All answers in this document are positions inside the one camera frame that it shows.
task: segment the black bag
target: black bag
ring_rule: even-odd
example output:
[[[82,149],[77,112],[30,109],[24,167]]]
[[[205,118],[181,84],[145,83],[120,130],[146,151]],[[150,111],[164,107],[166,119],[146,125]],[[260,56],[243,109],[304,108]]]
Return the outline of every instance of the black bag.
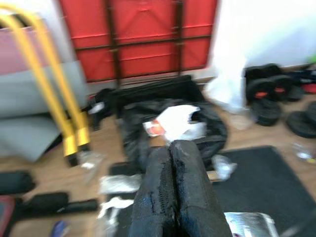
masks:
[[[204,164],[210,165],[211,157],[225,145],[227,129],[191,76],[118,90],[111,94],[112,110],[118,119],[127,160],[136,162],[142,170],[146,170],[147,157],[152,149],[143,123],[156,118],[170,106],[184,104],[199,107],[200,111],[193,114],[192,120],[207,124],[206,137],[194,142]]]

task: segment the black knee pad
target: black knee pad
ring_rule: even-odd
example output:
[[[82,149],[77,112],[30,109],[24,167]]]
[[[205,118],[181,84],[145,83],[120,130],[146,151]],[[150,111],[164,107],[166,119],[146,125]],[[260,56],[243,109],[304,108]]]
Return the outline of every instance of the black knee pad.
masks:
[[[179,236],[231,237],[196,145],[191,141],[175,141],[170,153],[180,206]]]
[[[177,209],[171,157],[167,148],[157,148],[134,200],[129,237],[176,236]]]

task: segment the black trash bag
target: black trash bag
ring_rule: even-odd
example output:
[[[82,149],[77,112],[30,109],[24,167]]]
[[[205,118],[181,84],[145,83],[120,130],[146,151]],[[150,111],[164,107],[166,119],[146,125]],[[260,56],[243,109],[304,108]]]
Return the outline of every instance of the black trash bag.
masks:
[[[88,101],[88,106],[86,108],[87,111],[90,111],[96,106],[98,103],[102,103],[103,108],[96,113],[92,114],[93,119],[93,129],[100,129],[100,122],[102,119],[109,117],[112,115],[111,105],[110,105],[110,94],[113,92],[113,89],[105,88],[100,90]]]
[[[129,237],[176,236],[177,198],[169,151],[156,148],[136,194]]]
[[[227,129],[213,110],[213,105],[206,101],[188,102],[183,99],[156,99],[126,105],[121,113],[120,128],[122,131],[124,151],[128,161],[138,163],[145,171],[147,157],[152,148],[150,138],[143,128],[143,123],[155,119],[162,111],[171,106],[193,105],[200,111],[193,113],[192,120],[207,124],[206,137],[195,139],[205,166],[211,165],[211,158],[225,145]]]
[[[170,153],[180,203],[179,236],[232,237],[197,146],[191,141],[174,141]]]
[[[190,75],[116,90],[110,94],[111,107],[117,119],[121,118],[122,110],[128,104],[166,98],[189,102],[205,101],[199,87],[192,81]]]

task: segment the black floor mat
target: black floor mat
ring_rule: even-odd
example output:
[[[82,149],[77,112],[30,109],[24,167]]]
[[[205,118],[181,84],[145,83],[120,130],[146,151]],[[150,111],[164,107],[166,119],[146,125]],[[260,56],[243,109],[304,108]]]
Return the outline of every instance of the black floor mat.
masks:
[[[224,212],[262,212],[270,215],[281,234],[307,218],[316,203],[274,147],[265,146],[224,152],[238,164],[231,178],[214,183],[217,198]],[[126,167],[110,169],[110,174],[124,174]],[[127,237],[132,208],[118,216],[116,237]],[[311,224],[298,237],[316,236]]]

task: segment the yellow metal bar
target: yellow metal bar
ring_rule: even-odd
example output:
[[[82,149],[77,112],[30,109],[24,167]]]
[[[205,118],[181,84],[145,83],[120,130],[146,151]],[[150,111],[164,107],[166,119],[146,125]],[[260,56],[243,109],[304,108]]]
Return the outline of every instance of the yellow metal bar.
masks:
[[[17,45],[20,48],[27,64],[32,69],[50,112],[62,131],[64,137],[64,155],[66,157],[73,156],[77,152],[73,129],[67,121],[66,114],[46,78],[38,57],[36,56],[33,45],[30,43],[30,40],[26,37],[24,31],[22,30],[23,26],[14,17],[9,15],[0,15],[0,22],[3,26],[8,27],[13,31]]]
[[[46,27],[38,16],[32,14],[23,9],[17,8],[13,4],[9,3],[0,3],[1,9],[6,9],[10,11],[14,11],[21,15],[23,20],[29,23],[37,32],[37,37],[39,42],[42,45],[42,49],[45,52],[46,58],[52,67],[52,71],[57,80],[57,85],[61,90],[61,94],[64,98],[66,106],[70,112],[72,119],[75,121],[75,126],[77,128],[77,137],[78,137],[78,145],[84,146],[89,144],[89,132],[88,125],[85,119],[86,114],[80,111],[80,108],[76,102],[76,98],[71,90],[71,87],[68,83],[68,80],[60,66],[60,62],[57,56],[56,51],[54,50],[53,43],[46,31]]]

